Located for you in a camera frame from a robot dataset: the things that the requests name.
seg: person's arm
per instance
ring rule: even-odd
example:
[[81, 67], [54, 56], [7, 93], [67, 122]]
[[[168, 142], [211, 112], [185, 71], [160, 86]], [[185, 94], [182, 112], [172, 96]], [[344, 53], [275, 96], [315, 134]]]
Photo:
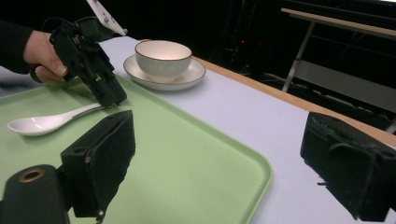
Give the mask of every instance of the person's arm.
[[32, 28], [0, 21], [1, 66], [15, 73], [29, 73], [29, 64], [23, 59], [23, 52], [32, 32]]
[[64, 80], [67, 68], [50, 43], [50, 33], [0, 20], [0, 65], [8, 70], [27, 74], [30, 65], [37, 77], [46, 84]]

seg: spoon handle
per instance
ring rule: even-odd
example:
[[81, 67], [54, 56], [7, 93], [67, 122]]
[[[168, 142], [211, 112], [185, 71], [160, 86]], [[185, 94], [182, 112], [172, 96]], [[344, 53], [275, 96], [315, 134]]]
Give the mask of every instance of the spoon handle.
[[83, 107], [75, 109], [75, 110], [68, 111], [68, 112], [64, 113], [64, 115], [67, 117], [70, 117], [70, 118], [74, 118], [77, 115], [80, 115], [82, 113], [88, 112], [90, 110], [93, 110], [93, 109], [96, 109], [99, 107], [102, 107], [102, 106], [99, 103], [94, 103], [91, 105], [83, 106]]

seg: human hand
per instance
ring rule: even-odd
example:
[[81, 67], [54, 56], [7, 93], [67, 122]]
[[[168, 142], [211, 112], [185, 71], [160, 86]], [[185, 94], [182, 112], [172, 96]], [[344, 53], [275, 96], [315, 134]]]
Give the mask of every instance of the human hand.
[[27, 63], [41, 64], [35, 69], [35, 73], [45, 84], [57, 84], [67, 74], [67, 67], [50, 43], [49, 33], [33, 31], [26, 43], [23, 59]]

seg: black sleeve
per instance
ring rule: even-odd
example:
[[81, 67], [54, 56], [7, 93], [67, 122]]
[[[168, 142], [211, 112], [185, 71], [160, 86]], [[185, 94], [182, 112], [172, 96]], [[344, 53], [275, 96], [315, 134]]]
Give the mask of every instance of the black sleeve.
[[29, 73], [23, 51], [33, 29], [0, 20], [0, 65], [20, 74]]

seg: white bracket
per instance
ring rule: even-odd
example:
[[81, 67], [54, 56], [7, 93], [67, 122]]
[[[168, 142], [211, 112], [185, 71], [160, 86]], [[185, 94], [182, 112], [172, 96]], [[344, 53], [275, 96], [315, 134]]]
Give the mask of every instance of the white bracket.
[[114, 18], [107, 12], [107, 10], [100, 4], [98, 0], [87, 0], [98, 20], [108, 29], [120, 35], [126, 35], [126, 29], [122, 29]]

